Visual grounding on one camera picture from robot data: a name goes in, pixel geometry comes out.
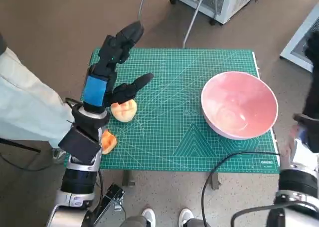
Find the caster wheel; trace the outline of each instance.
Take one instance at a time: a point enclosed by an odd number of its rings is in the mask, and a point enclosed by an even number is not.
[[[217,23],[217,21],[216,21],[215,19],[213,19],[213,18],[211,18],[211,19],[209,20],[209,24],[210,24],[211,26],[215,26],[216,23]]]
[[[177,3],[177,0],[169,0],[170,4],[175,5]]]

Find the table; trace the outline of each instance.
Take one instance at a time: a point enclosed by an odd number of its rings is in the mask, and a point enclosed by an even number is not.
[[[98,61],[98,49],[90,65]],[[201,113],[204,84],[225,71],[258,76],[254,52],[217,49],[139,49],[118,65],[118,80],[132,83],[152,72],[154,79],[136,96],[138,111],[129,123],[111,118],[107,129],[118,144],[103,156],[101,169],[208,172],[229,154],[241,151],[278,152],[273,131],[235,141],[216,134]],[[228,173],[278,173],[278,159],[242,155],[218,170]]]

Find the floor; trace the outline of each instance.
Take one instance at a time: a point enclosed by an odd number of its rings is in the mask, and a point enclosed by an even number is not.
[[[278,143],[285,143],[294,112],[301,111],[310,73],[279,60],[279,53],[318,0],[252,1],[224,26],[208,24],[200,14],[187,47],[248,48],[256,53],[261,78],[275,92],[279,118]],[[140,0],[0,0],[0,28],[21,61],[61,97],[78,98],[91,51],[107,34],[115,34],[137,18]],[[137,47],[181,47],[193,10],[168,0],[146,0],[145,33]],[[25,166],[42,166],[50,158],[47,143],[29,142],[43,154],[1,146],[1,153]],[[3,226],[44,226],[59,188],[63,166],[26,173],[0,162],[0,223]],[[145,206],[157,215],[157,226],[177,226],[179,211],[189,207],[200,217],[200,192],[207,173],[135,172],[137,187],[128,189],[124,206],[128,216]],[[104,171],[105,185],[121,183],[118,171]],[[233,213],[270,204],[277,175],[221,174],[222,187],[207,191],[206,213],[212,227],[229,226]],[[239,218],[238,226],[263,223],[267,213]],[[123,213],[106,221],[119,226]]]

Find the cable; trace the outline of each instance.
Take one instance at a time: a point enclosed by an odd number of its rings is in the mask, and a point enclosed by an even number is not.
[[[98,203],[98,208],[96,210],[96,213],[95,213],[95,219],[97,220],[97,218],[99,217],[99,213],[100,213],[100,210],[101,210],[101,207],[102,207],[102,200],[103,200],[103,176],[102,176],[102,172],[101,170],[99,169],[99,179],[100,179],[100,199],[99,199],[99,203]]]
[[[239,153],[235,153],[235,154],[231,154],[229,156],[227,156],[226,158],[224,158],[221,162],[219,162],[209,173],[209,176],[206,179],[206,182],[203,186],[203,190],[201,193],[201,214],[203,217],[203,221],[204,221],[204,227],[208,227],[207,225],[207,220],[205,217],[205,207],[204,207],[204,196],[205,196],[205,191],[206,191],[206,187],[208,185],[209,179],[211,178],[211,176],[217,171],[217,169],[224,164],[228,159],[234,157],[234,156],[238,156],[238,155],[244,155],[244,154],[253,154],[253,155],[273,155],[273,156],[278,156],[278,153],[273,153],[273,152],[253,152],[253,151],[247,151],[247,152],[239,152]]]
[[[65,103],[68,104],[68,106],[72,109],[72,104],[70,102],[73,102],[73,103],[76,103],[76,104],[82,104],[81,101],[78,101],[78,100],[75,100],[75,99],[72,99],[72,98],[69,98],[69,97],[66,97],[65,98]]]
[[[41,152],[39,149],[28,147],[28,146],[19,144],[17,142],[9,141],[9,140],[3,139],[3,138],[0,138],[0,143],[5,144],[5,145],[9,145],[9,146],[18,147],[18,148],[21,148],[21,149],[24,149],[24,150],[28,150],[28,151],[34,151],[34,152],[37,152],[37,153]]]
[[[313,205],[311,203],[308,203],[308,202],[305,202],[305,201],[290,201],[290,202],[287,202],[287,203],[274,204],[274,205],[271,205],[271,206],[260,206],[260,207],[254,207],[254,208],[249,208],[249,209],[245,209],[245,210],[239,211],[239,212],[235,213],[231,217],[230,226],[231,227],[235,227],[235,219],[237,217],[240,217],[242,215],[245,215],[245,214],[248,214],[248,213],[251,213],[251,212],[275,210],[275,209],[285,208],[285,207],[288,207],[288,206],[294,206],[294,205],[299,205],[299,204],[310,206],[310,207],[314,208],[317,211],[317,213],[319,213],[319,209],[317,208],[317,206],[315,206],[315,205]]]
[[[118,200],[112,199],[111,197],[106,196],[106,198],[108,198],[109,200],[112,200],[112,201],[116,202],[116,203],[122,208],[122,210],[123,210],[123,212],[124,212],[124,215],[125,215],[125,219],[126,219],[126,218],[127,218],[127,214],[126,214],[126,211],[125,211],[123,205],[122,205]]]
[[[11,161],[7,160],[5,157],[3,157],[3,155],[0,153],[0,158],[3,159],[4,162],[6,162],[7,164],[11,165],[11,166],[14,166],[20,170],[23,170],[23,171],[28,171],[28,172],[37,172],[37,171],[44,171],[48,168],[50,168],[51,166],[53,166],[54,164],[50,164],[49,166],[45,166],[45,167],[42,167],[40,169],[35,169],[35,170],[32,170],[32,169],[28,169],[28,168],[24,168],[24,167],[21,167],[21,166],[18,166],[16,165],[15,163],[12,163]]]

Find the person's leg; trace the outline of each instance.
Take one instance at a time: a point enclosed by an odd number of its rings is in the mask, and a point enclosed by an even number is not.
[[[120,227],[155,227],[155,213],[152,209],[146,209],[140,216],[127,218]]]
[[[178,227],[204,227],[204,222],[203,220],[195,219],[189,209],[183,209],[178,218]]]

